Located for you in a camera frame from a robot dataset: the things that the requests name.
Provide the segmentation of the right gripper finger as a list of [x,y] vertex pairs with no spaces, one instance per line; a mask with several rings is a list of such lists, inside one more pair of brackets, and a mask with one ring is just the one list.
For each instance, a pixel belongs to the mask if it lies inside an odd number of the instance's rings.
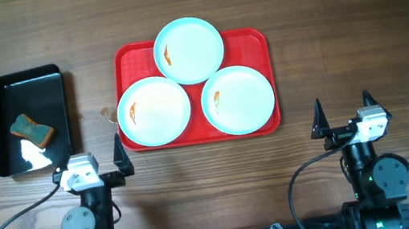
[[327,138],[331,135],[329,122],[326,119],[325,113],[322,109],[321,102],[316,99],[314,104],[313,126],[311,132],[311,139]]
[[362,97],[363,97],[363,103],[365,107],[373,106],[373,105],[379,106],[386,113],[386,117],[388,119],[392,118],[391,113],[387,111],[387,109],[384,108],[375,98],[373,98],[373,96],[367,90],[363,90]]

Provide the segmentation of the orange green sponge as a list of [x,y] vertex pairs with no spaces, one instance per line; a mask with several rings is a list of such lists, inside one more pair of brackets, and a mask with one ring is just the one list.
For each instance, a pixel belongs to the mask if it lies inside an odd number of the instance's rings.
[[36,123],[27,114],[19,114],[10,126],[10,132],[44,149],[52,139],[55,129],[49,125]]

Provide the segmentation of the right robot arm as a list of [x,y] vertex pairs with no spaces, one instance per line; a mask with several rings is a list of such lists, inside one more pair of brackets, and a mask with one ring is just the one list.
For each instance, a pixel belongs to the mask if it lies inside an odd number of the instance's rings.
[[394,153],[380,156],[374,143],[387,134],[391,114],[368,91],[364,106],[347,126],[331,128],[320,101],[315,102],[311,138],[324,149],[339,150],[356,199],[342,204],[338,229],[409,229],[407,198],[409,163]]

